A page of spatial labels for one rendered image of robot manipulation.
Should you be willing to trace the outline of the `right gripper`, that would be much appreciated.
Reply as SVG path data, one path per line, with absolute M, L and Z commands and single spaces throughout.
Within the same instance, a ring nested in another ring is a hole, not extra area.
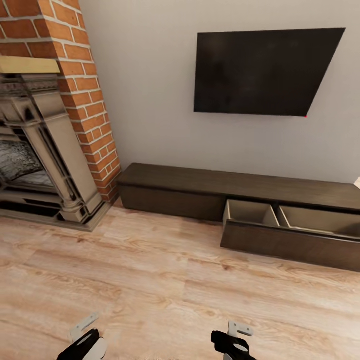
M 225 354 L 226 345 L 230 341 L 240 343 L 245 348 L 248 348 L 247 342 L 242 338 L 239 338 L 239 337 L 235 338 L 235 337 L 230 336 L 227 333 L 224 333 L 219 330 L 217 330 L 217 331 L 213 330 L 211 333 L 211 342 L 214 343 L 214 349 L 217 352 L 221 352 L 222 354 Z

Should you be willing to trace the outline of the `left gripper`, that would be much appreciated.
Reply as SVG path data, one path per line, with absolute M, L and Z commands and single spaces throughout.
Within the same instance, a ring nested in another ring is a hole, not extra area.
M 73 343 L 70 347 L 68 347 L 66 350 L 64 350 L 59 356 L 58 360 L 64 360 L 67 356 L 69 356 L 76 347 L 76 344 L 78 344 L 82 339 L 84 339 L 86 336 L 93 334 L 94 336 L 99 336 L 98 329 L 92 329 L 88 333 L 82 336 L 77 342 Z

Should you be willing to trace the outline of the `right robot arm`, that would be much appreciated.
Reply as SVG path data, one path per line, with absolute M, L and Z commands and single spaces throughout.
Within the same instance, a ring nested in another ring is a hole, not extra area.
M 227 333 L 219 330 L 212 331 L 211 342 L 214 343 L 214 349 L 224 354 L 223 360 L 257 360 L 250 356 L 247 342 L 239 338 L 237 333 L 248 337 L 254 335 L 249 325 L 229 319 Z

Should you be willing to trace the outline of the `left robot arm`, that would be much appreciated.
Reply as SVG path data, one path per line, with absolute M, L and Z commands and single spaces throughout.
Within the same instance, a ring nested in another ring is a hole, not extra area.
M 93 324 L 97 318 L 98 314 L 92 313 L 70 329 L 72 345 L 58 356 L 58 360 L 103 359 L 106 354 L 106 342 L 102 336 L 98 337 L 98 329 L 92 329 L 85 335 L 82 333 L 82 331 Z

